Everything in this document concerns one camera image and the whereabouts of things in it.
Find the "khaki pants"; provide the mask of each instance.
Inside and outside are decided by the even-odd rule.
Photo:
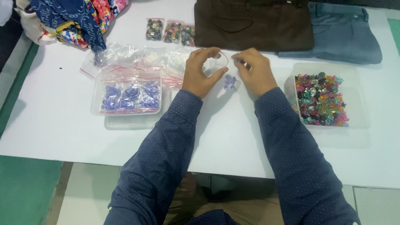
[[[237,184],[224,200],[210,202],[190,172],[175,191],[164,225],[183,225],[214,209],[223,209],[240,225],[284,225],[274,180],[230,177]]]

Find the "white table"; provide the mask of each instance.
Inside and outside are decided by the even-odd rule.
[[[145,40],[145,18],[194,22],[194,2],[133,2],[113,22],[107,42],[173,49],[174,44]],[[384,13],[368,12],[384,56],[379,65],[355,65],[369,102],[371,128],[341,135],[331,147],[324,147],[323,136],[316,140],[344,184],[400,188],[400,60]],[[104,117],[90,113],[93,81],[78,72],[88,51],[59,42],[39,48],[0,140],[0,155],[121,166],[137,151],[150,130],[109,131]],[[266,56],[280,86],[294,63],[316,61]],[[229,69],[237,72],[232,63]],[[189,171],[273,178],[244,86],[223,93],[218,83],[204,100]]]

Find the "shirt cuff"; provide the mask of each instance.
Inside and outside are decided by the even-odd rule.
[[[188,90],[181,89],[170,105],[170,109],[196,123],[203,101]]]
[[[273,88],[260,96],[254,102],[254,108],[256,116],[264,118],[264,122],[272,121],[282,113],[296,114],[279,87]]]

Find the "hand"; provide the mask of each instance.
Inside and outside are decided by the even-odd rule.
[[[270,60],[261,55],[256,49],[250,48],[232,56],[237,62],[240,77],[247,90],[257,97],[277,87],[272,75]]]
[[[211,57],[215,57],[220,48],[202,48],[193,51],[188,60],[186,60],[185,76],[183,77],[182,89],[188,90],[197,95],[199,98],[204,98],[210,92],[215,83],[228,71],[227,67],[217,70],[210,77],[206,77],[202,68],[204,62]]]

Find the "shirt sleeve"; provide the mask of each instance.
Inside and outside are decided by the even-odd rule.
[[[285,224],[360,224],[342,183],[281,89],[268,91],[254,106]]]
[[[163,224],[188,170],[203,102],[180,90],[138,151],[121,168],[105,225]]]

